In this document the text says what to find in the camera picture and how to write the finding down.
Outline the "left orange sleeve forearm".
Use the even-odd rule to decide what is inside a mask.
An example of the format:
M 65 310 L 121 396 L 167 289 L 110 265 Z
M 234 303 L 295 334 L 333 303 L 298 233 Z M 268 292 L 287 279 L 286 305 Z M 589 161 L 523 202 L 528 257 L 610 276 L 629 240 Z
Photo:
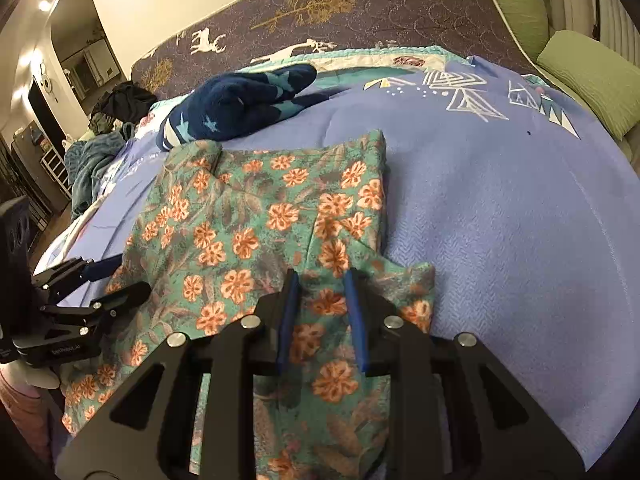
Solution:
M 39 386 L 50 386 L 47 375 L 21 362 L 1 365 L 1 402 L 22 437 L 40 460 L 52 460 L 49 413 Z

